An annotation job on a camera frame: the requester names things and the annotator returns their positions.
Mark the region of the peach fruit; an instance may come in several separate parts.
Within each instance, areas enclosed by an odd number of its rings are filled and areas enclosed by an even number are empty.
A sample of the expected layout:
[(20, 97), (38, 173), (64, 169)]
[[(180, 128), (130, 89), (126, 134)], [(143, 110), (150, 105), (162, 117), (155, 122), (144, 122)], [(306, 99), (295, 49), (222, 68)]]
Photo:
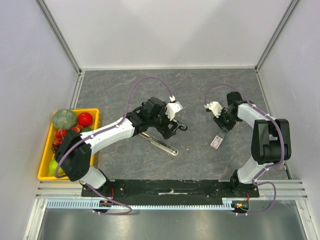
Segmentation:
[(74, 126), (71, 130), (72, 130), (72, 131), (75, 131), (75, 132), (77, 132), (77, 133), (80, 133), (83, 128), (84, 128), (84, 127), (83, 127), (82, 125), (77, 124), (77, 125)]

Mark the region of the green striped melon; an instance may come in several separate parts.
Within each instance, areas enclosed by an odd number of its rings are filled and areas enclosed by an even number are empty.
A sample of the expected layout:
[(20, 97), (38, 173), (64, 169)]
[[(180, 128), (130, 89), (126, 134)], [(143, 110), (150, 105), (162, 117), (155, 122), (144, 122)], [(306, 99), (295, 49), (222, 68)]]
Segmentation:
[(70, 109), (60, 109), (52, 116), (52, 124), (58, 129), (71, 130), (77, 125), (77, 116)]

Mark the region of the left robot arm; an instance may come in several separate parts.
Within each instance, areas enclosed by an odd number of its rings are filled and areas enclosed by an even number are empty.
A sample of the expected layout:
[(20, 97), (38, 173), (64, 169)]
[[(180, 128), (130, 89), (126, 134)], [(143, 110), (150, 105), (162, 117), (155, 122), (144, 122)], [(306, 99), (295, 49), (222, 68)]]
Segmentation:
[(185, 131), (187, 126), (175, 118), (182, 109), (178, 101), (166, 103), (151, 97), (112, 124), (85, 133), (71, 130), (54, 155), (57, 167), (70, 181), (81, 181), (99, 197), (104, 197), (110, 191), (109, 180), (91, 165), (91, 157), (118, 141), (146, 132), (148, 128), (155, 128), (165, 140), (174, 136), (178, 129)]

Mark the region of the red apple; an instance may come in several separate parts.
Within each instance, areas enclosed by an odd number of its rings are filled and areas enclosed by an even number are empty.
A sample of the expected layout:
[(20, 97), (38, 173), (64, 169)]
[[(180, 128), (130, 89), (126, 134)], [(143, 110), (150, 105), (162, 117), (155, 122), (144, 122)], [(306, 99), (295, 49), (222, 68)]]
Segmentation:
[(77, 117), (78, 124), (83, 127), (90, 126), (93, 123), (93, 120), (94, 119), (93, 119), (92, 115), (88, 112), (82, 112)]

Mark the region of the purple grape bunch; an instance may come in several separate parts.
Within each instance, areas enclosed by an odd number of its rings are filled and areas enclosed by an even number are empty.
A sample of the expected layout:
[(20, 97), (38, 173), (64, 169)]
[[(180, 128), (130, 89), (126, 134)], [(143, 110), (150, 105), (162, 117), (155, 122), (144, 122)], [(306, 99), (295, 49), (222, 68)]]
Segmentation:
[(59, 148), (59, 145), (53, 143), (52, 147), (51, 147), (51, 150), (55, 154), (58, 151), (58, 148)]

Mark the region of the green pear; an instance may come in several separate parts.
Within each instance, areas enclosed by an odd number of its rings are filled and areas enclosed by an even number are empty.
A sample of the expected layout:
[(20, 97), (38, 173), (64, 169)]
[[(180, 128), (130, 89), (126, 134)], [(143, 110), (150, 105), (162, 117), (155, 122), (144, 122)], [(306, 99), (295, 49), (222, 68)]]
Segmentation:
[[(48, 165), (48, 175), (49, 175), (50, 177), (54, 177), (54, 176), (55, 176), (55, 171), (56, 171), (57, 166), (58, 166), (58, 163), (56, 162), (56, 160), (55, 160), (55, 159), (52, 159), (52, 160), (50, 161), (49, 165)], [(64, 171), (63, 171), (62, 168), (60, 167), (60, 168), (58, 169), (57, 175), (58, 175), (58, 176), (62, 176), (62, 175), (64, 175), (64, 174), (65, 174)]]

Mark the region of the silver and black stapler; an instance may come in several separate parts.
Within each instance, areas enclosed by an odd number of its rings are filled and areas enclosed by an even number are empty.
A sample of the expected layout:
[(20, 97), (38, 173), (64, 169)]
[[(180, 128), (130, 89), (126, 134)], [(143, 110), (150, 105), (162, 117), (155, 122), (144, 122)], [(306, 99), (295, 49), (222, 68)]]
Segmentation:
[(162, 142), (161, 140), (155, 138), (154, 136), (146, 133), (146, 132), (142, 132), (139, 134), (140, 137), (148, 140), (151, 144), (153, 144), (154, 146), (156, 146), (157, 148), (165, 151), (166, 153), (172, 155), (172, 156), (177, 156), (179, 154), (178, 149), (176, 149), (175, 147), (172, 147), (164, 142)]

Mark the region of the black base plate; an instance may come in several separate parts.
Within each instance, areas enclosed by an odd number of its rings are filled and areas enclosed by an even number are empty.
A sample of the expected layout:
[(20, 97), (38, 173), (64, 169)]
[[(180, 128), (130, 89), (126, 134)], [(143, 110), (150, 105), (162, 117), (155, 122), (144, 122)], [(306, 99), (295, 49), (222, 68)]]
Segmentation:
[(214, 198), (258, 198), (259, 189), (252, 183), (232, 184), (213, 179), (116, 179), (108, 180), (97, 192), (106, 197), (129, 198), (183, 195)]

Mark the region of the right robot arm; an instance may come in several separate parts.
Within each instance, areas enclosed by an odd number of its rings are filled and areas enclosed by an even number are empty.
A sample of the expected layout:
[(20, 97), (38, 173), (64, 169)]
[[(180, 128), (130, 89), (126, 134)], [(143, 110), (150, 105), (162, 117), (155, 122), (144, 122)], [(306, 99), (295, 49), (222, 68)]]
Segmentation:
[(252, 128), (251, 157), (234, 171), (227, 184), (230, 193), (240, 197), (247, 189), (251, 190), (254, 182), (273, 165), (291, 157), (290, 124), (286, 119), (274, 118), (263, 112), (236, 91), (227, 94), (227, 104), (227, 107), (222, 107), (217, 101), (212, 101), (205, 106), (220, 128), (210, 145), (218, 149), (237, 122), (246, 122)]

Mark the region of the green avocado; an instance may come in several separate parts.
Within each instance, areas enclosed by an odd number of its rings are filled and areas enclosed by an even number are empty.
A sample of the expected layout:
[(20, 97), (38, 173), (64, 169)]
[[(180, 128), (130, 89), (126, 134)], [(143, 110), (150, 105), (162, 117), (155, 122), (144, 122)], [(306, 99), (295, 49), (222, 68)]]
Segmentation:
[(86, 132), (90, 132), (90, 131), (92, 131), (92, 129), (90, 127), (83, 127), (80, 132), (81, 133), (86, 133)]

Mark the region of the red white staple box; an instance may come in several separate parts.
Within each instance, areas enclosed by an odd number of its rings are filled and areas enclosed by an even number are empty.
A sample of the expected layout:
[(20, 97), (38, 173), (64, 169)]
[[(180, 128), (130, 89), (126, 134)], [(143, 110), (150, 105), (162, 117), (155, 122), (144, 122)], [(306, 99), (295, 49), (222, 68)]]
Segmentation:
[(224, 139), (221, 136), (216, 135), (214, 137), (214, 139), (212, 140), (212, 142), (210, 143), (210, 146), (217, 150), (220, 147), (220, 145), (223, 142), (223, 140)]

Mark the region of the red cherry tomato cluster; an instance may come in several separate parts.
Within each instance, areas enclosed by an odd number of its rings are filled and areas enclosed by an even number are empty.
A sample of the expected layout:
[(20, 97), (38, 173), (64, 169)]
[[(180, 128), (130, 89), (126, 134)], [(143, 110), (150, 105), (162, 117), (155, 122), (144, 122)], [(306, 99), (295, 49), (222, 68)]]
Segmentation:
[(53, 140), (53, 143), (55, 145), (60, 145), (63, 140), (65, 139), (66, 135), (67, 135), (68, 131), (61, 128), (61, 129), (58, 129), (57, 131), (54, 132), (54, 140)]

